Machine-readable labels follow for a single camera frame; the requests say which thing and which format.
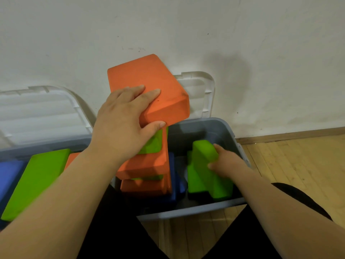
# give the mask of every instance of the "wooden baseboard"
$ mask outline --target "wooden baseboard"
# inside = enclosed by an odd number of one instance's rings
[[[286,133],[286,134],[244,137],[244,138],[237,138],[236,140],[240,144],[255,144],[255,143],[268,143],[268,142],[291,140],[291,139],[301,139],[301,138],[341,135],[341,134],[345,134],[345,127],[301,131],[301,132]]]

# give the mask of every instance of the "white wall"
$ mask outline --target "white wall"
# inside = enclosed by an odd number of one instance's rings
[[[107,69],[205,71],[237,137],[345,126],[345,0],[0,0],[0,89],[56,84],[96,113]]]

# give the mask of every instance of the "white plastic lid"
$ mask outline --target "white plastic lid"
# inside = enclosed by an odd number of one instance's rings
[[[215,83],[205,72],[175,78],[189,95],[188,119],[207,118]],[[90,135],[93,128],[75,96],[64,88],[33,86],[0,92],[0,149]]]
[[[71,92],[34,86],[0,92],[0,148],[92,134]]]

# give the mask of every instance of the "orange foam block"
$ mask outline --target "orange foam block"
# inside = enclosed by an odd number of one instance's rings
[[[164,175],[162,180],[122,180],[121,191],[137,198],[163,196],[172,193],[170,173]]]
[[[118,169],[116,177],[121,180],[125,180],[168,174],[169,171],[167,130],[163,129],[162,150],[153,154],[138,154],[125,161]]]
[[[68,156],[67,163],[66,163],[66,165],[65,165],[65,169],[64,169],[64,170],[66,170],[66,168],[71,164],[71,162],[72,162],[79,154],[80,154],[80,153],[74,153],[74,154],[70,154],[70,155]]]
[[[151,54],[108,69],[110,91],[145,85],[145,92],[161,89],[161,94],[139,118],[143,127],[153,121],[173,125],[189,117],[189,96],[168,68]]]

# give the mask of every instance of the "leg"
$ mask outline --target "leg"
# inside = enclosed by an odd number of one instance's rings
[[[273,183],[275,187],[305,204],[309,208],[332,220],[329,214],[301,190],[283,183]],[[231,257],[230,247],[236,248],[243,258],[255,258],[265,255],[267,258],[281,258],[262,229],[251,208],[247,205],[228,227],[215,246],[204,258]]]
[[[108,186],[96,210],[78,258],[168,258],[127,208],[123,196]]]

